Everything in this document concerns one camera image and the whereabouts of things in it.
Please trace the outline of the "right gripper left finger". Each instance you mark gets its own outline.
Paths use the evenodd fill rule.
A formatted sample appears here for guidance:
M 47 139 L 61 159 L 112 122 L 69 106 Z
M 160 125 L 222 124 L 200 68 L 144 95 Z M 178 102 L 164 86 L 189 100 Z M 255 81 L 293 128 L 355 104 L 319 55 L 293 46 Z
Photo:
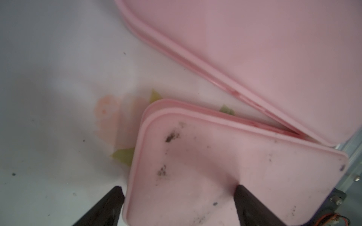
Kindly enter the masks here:
M 113 187 L 73 226 L 117 226 L 124 200 L 122 188 Z

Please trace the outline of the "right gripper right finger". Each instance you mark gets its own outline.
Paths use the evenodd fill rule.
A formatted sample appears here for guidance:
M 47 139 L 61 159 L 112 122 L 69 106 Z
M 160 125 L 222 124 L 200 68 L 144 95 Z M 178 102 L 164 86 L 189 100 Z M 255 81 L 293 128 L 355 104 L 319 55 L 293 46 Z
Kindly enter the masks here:
M 236 187 L 234 203 L 241 226 L 285 226 L 243 185 Z

